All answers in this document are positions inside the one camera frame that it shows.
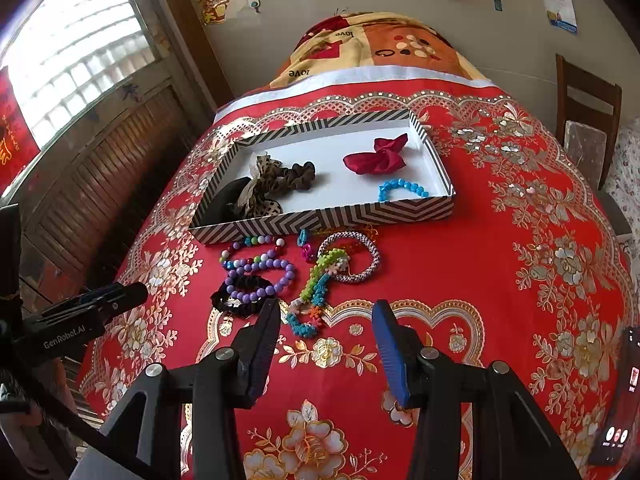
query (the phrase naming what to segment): chair backrest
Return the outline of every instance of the chair backrest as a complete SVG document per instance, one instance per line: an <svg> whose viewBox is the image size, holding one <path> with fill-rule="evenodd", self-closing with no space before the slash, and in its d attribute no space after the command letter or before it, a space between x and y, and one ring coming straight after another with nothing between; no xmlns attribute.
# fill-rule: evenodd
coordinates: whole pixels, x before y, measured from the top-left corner
<svg viewBox="0 0 640 480"><path fill-rule="evenodd" d="M556 69L558 70L558 120L556 122L556 138L564 146L564 124L567 121L588 124L607 134L607 145L602 167L600 185L602 187L609 172L613 150L616 147L618 127L620 126L620 108L622 108L622 88L612 85L604 79L593 75L556 54ZM613 113L607 114L588 107L569 97L567 87L578 89L590 94L613 107Z"/></svg>

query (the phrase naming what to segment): metal screw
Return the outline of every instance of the metal screw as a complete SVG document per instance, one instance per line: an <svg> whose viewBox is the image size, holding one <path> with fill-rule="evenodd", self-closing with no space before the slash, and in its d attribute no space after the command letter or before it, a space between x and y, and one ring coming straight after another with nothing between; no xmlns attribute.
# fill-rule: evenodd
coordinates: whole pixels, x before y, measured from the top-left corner
<svg viewBox="0 0 640 480"><path fill-rule="evenodd" d="M428 359L429 361L433 361L434 359L438 358L440 352L438 352L438 349L434 348L433 346L425 346L422 350L420 350L420 355L425 359Z"/></svg>
<svg viewBox="0 0 640 480"><path fill-rule="evenodd" d="M494 369L494 372L499 373L499 374L506 374L509 371L509 365L507 363L505 363L504 361L496 361L493 365L492 368Z"/></svg>
<svg viewBox="0 0 640 480"><path fill-rule="evenodd" d="M158 363L150 364L145 369L145 374L147 374L149 377L155 377L156 375L160 375L161 373L162 365L159 365Z"/></svg>
<svg viewBox="0 0 640 480"><path fill-rule="evenodd" d="M227 361L234 356L234 349L227 346L216 350L216 359L219 361Z"/></svg>

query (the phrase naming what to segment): green beads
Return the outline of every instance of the green beads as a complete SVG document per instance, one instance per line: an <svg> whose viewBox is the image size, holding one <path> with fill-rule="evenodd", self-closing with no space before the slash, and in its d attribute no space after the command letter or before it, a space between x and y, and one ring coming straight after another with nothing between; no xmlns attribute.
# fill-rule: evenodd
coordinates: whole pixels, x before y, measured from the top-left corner
<svg viewBox="0 0 640 480"><path fill-rule="evenodd" d="M309 272L309 280L306 282L305 288L300 293L300 298L302 298L305 303L308 303L311 300L314 294L314 287L320 277L324 274L324 270L333 264L339 258L346 257L347 253L344 249L331 249L327 254L323 254L318 258L318 262L313 266L311 271Z"/></svg>

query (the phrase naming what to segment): blue bead bracelet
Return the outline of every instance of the blue bead bracelet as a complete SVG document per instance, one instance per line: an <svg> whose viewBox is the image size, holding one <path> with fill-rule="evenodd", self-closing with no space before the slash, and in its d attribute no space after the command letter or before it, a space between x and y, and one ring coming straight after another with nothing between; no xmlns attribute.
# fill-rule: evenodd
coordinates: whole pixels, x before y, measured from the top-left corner
<svg viewBox="0 0 640 480"><path fill-rule="evenodd" d="M391 180L385 181L382 186L378 186L378 202L387 202L386 192L398 187L404 187L421 198L427 198L429 196L429 192L425 191L422 186L418 186L413 182L407 182L404 178L392 178Z"/></svg>

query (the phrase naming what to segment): wall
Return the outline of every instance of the wall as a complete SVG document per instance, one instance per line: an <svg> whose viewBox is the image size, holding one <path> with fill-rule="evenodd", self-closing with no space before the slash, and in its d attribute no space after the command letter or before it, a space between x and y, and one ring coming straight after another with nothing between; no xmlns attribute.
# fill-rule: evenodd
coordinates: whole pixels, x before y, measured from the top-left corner
<svg viewBox="0 0 640 480"><path fill-rule="evenodd" d="M640 54L602 0L574 0L578 35L552 27L542 0L260 0L207 27L236 95L269 82L302 34L338 9L389 10L436 28L545 125L556 125L555 53L623 88L623 123L640 115Z"/></svg>

